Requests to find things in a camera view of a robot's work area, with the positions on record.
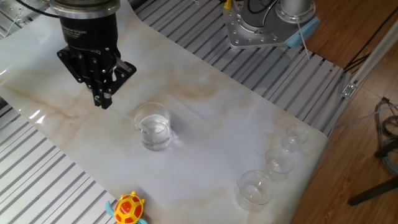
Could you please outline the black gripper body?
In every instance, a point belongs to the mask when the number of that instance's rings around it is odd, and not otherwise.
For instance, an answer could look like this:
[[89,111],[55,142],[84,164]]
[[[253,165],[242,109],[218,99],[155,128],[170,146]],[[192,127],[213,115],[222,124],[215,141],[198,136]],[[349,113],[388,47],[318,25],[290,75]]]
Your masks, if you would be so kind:
[[60,24],[67,46],[92,53],[102,70],[110,72],[121,58],[115,14],[95,19],[61,17]]

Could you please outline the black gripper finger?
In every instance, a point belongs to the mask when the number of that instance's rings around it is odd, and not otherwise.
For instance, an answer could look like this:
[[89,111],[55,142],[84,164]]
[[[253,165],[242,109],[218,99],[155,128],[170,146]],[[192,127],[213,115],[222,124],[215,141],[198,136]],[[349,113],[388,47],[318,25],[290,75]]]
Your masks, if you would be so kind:
[[137,72],[137,68],[129,63],[116,59],[115,66],[108,73],[106,82],[104,82],[104,109],[112,104],[112,95],[115,94],[124,83]]
[[57,52],[67,70],[78,83],[84,83],[91,91],[94,104],[102,109],[108,108],[108,101],[104,95],[104,78],[99,61],[92,53],[85,50],[65,47]]

